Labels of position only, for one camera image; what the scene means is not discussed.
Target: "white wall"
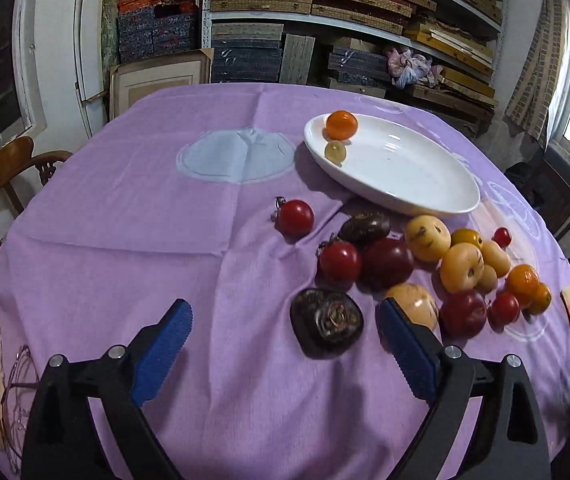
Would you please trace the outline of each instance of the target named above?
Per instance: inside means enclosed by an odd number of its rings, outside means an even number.
[[[34,136],[34,154],[51,150],[76,152],[88,135],[76,97],[74,7],[76,0],[36,0],[34,51],[46,129]],[[12,181],[24,205],[42,188],[38,171]],[[12,222],[10,204],[0,194],[0,237]]]
[[[517,134],[512,138],[502,118],[527,59],[542,3],[543,0],[509,0],[508,3],[502,55],[494,81],[498,106],[489,130],[476,141],[476,146],[501,170],[523,157],[529,158],[536,149],[536,143],[527,135]]]

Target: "yellow tomato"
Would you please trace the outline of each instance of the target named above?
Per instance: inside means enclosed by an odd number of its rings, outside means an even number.
[[[417,260],[435,264],[451,245],[447,226],[435,216],[417,216],[405,228],[405,241]]]
[[[502,278],[510,272],[510,257],[494,240],[489,240],[482,244],[481,253],[485,265],[492,266],[498,278]]]
[[[400,283],[390,288],[386,298],[394,298],[412,323],[434,330],[438,323],[438,307],[429,291],[420,285]]]
[[[484,262],[481,250],[461,243],[450,248],[440,264],[440,281],[450,294],[474,288],[482,277]]]
[[[473,229],[456,229],[451,234],[451,244],[452,246],[458,244],[472,244],[482,250],[483,241],[480,233]]]

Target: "patterned box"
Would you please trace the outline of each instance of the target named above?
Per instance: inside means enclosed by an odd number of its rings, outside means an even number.
[[[154,26],[154,8],[141,7],[118,15],[118,33],[122,36],[147,30]]]

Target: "red tomato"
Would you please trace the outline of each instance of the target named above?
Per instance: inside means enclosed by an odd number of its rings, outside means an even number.
[[[496,242],[498,245],[501,246],[501,248],[504,249],[509,244],[511,244],[510,230],[507,229],[506,227],[499,227],[498,229],[496,229],[496,232],[494,233],[492,240],[494,240],[494,242]]]
[[[328,282],[348,287],[360,276],[362,261],[356,247],[349,242],[334,240],[321,249],[319,264]]]
[[[463,290],[447,297],[438,317],[453,338],[471,338],[480,333],[487,321],[487,307],[476,290]]]
[[[314,212],[307,202],[289,200],[280,206],[276,229],[294,238],[307,236],[314,227]]]
[[[505,326],[509,323],[513,323],[518,319],[518,314],[520,314],[520,305],[518,304],[516,296],[510,292],[499,294],[492,303],[489,314],[492,323],[497,326]]]
[[[362,281],[372,290],[406,282],[414,271],[414,255],[403,240],[379,238],[363,252]]]

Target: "purple tablecloth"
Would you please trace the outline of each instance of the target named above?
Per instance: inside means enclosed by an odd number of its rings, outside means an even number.
[[[333,360],[305,358],[289,321],[293,295],[314,286],[316,247],[338,231],[348,217],[343,205],[354,198],[303,144],[305,123],[337,109],[393,120],[444,145],[475,175],[488,214],[499,211],[522,231],[521,245],[533,248],[552,306],[504,333],[485,326],[465,351],[491,360],[508,352],[522,357],[550,453],[558,452],[570,404],[570,326],[559,291],[570,284],[570,267],[543,221],[471,142],[435,116],[320,88],[165,89],[66,162],[0,251],[6,373],[22,342],[39,370],[56,353],[70,361],[97,358],[185,298],[194,309],[193,332],[159,396],[143,409],[185,478],[386,478],[428,409],[380,344],[376,300],[351,289],[365,329]],[[230,161],[243,153],[238,139],[245,155]],[[312,206],[309,236],[290,244],[274,229],[276,196]],[[406,219],[394,221],[399,234]],[[482,230],[472,216],[446,223]],[[434,290],[429,269],[417,269],[410,281]],[[100,405],[93,407],[114,472],[130,478]],[[467,411],[441,478],[460,464],[478,403]]]

